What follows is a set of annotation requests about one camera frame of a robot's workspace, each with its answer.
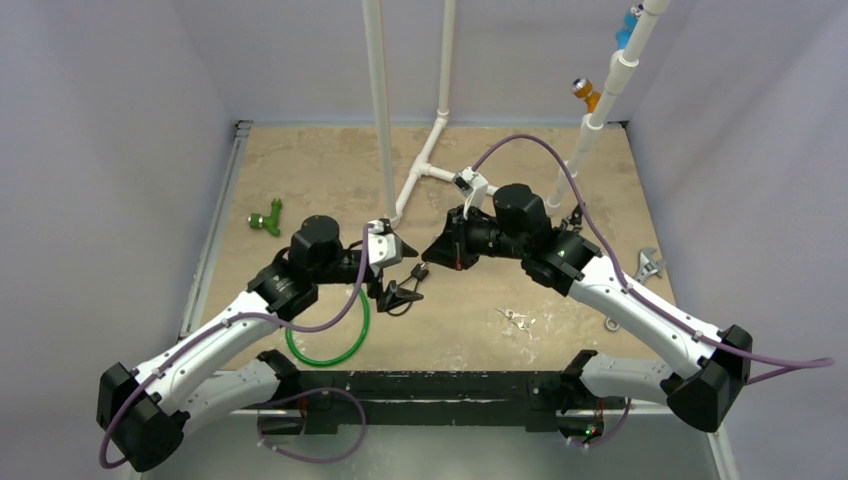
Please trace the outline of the green cable lock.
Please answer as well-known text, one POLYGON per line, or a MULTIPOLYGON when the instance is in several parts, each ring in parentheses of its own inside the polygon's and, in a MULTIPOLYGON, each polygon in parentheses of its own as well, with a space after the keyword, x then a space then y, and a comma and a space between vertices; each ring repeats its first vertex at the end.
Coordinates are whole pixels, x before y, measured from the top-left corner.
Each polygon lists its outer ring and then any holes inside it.
MULTIPOLYGON (((351 287, 332 287, 316 305, 295 322, 305 326, 327 323, 352 298, 351 287)), ((372 309, 363 289, 346 315, 328 330, 305 333, 286 329, 284 342, 291 356, 313 368, 339 366, 355 356, 364 345, 371 327, 372 309)))

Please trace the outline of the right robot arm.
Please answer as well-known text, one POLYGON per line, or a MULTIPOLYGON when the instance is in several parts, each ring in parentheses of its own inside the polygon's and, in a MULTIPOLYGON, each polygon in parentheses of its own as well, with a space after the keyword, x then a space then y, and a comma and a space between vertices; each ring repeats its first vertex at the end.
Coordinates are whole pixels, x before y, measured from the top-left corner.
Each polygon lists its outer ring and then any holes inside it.
POLYGON ((561 392, 576 407, 621 397, 666 405, 687 425, 715 432, 750 376, 753 338, 700 321, 627 275, 574 230, 555 227, 524 184, 500 188, 494 212, 460 205, 424 251, 430 264, 467 270, 483 256, 516 259, 537 284, 593 308, 650 347, 657 360, 583 350, 563 372, 561 392))

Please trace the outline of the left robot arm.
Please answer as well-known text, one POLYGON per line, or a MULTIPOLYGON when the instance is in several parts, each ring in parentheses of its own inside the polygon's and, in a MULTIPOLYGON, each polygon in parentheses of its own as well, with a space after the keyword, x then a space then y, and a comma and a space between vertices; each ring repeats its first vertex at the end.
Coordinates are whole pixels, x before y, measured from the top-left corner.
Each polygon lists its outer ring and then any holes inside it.
POLYGON ((337 325, 362 295, 387 310, 421 296, 383 282, 385 269, 418 251, 385 218, 369 221, 358 241, 342 244, 338 222, 306 218, 271 263, 216 317, 163 353, 133 368, 117 362, 99 379, 98 462, 156 468, 190 433, 234 410, 268 403, 284 409, 298 382, 259 359, 232 374, 216 373, 256 341, 281 329, 318 333, 337 325))

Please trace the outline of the green pipe fitting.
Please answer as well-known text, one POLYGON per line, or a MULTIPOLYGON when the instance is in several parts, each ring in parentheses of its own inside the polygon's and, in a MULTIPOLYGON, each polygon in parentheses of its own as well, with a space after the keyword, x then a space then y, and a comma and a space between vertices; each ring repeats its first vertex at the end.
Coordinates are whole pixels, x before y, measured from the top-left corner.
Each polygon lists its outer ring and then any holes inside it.
POLYGON ((249 227, 253 230, 265 230, 270 235, 279 237, 281 235, 280 216, 282 207, 282 199, 274 198, 271 201, 271 211, 269 214, 251 213, 247 217, 249 227))

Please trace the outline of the adjustable wrench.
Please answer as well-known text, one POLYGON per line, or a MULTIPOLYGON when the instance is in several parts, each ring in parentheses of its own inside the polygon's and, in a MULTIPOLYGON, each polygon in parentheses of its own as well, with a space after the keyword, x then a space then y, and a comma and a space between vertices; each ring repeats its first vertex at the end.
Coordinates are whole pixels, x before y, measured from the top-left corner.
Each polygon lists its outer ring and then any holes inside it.
POLYGON ((638 270, 634 279, 641 285, 645 285, 652 277, 662 279, 666 269, 666 261, 657 256, 656 247, 645 247, 639 251, 638 270))

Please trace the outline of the orange valve fitting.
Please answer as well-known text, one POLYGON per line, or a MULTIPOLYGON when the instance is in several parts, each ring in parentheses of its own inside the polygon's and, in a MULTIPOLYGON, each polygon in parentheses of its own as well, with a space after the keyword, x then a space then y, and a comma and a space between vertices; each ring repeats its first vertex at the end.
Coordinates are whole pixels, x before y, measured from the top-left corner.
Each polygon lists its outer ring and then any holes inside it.
POLYGON ((571 91, 573 95, 582 100, 586 105, 588 113, 593 113, 600 101, 602 94, 598 92, 593 83, 586 77, 579 77, 572 82, 571 91))

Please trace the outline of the blue valve fitting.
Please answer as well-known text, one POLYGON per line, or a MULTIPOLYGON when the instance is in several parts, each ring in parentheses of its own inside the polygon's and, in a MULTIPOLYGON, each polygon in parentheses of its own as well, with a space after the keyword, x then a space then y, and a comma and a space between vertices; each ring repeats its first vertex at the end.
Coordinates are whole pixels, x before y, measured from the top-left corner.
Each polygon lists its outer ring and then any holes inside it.
POLYGON ((642 4, 632 4, 623 16, 622 26, 615 34, 617 49, 624 50, 644 11, 642 4))

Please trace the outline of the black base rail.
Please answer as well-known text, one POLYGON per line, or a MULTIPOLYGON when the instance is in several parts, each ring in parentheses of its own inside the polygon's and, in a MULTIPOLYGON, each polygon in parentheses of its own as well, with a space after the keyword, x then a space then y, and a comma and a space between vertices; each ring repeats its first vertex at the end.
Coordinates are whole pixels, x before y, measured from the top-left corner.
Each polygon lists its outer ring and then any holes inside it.
POLYGON ((600 399, 565 371, 302 371, 276 350, 258 355, 277 381, 274 399, 295 410, 306 434, 341 426, 521 427, 527 432, 600 436, 600 399))

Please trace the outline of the aluminium frame rail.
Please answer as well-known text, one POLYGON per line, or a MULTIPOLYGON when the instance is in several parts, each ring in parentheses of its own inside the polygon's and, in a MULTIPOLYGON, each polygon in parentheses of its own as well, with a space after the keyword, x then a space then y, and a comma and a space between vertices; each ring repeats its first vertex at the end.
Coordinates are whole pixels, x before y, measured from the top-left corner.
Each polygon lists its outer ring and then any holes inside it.
POLYGON ((201 326, 209 287, 219 254, 220 243, 226 230, 227 216, 235 185, 243 163, 248 138, 254 122, 240 120, 234 127, 234 138, 222 178, 222 184, 213 209, 211 224, 199 254, 177 340, 181 341, 201 326))

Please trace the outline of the white pvc pipe frame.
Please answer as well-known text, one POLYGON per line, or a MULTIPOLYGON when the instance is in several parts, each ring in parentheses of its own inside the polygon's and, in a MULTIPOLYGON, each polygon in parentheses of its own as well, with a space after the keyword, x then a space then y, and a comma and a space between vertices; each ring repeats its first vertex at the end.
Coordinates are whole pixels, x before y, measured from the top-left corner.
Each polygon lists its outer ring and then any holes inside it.
POLYGON ((572 162, 581 162, 605 124, 634 112, 683 9, 681 1, 363 2, 385 215, 399 222, 424 178, 450 179, 432 157, 452 127, 575 126, 572 162), (632 4, 644 11, 618 50, 632 4), (602 94, 593 113, 571 91, 579 77, 602 94))

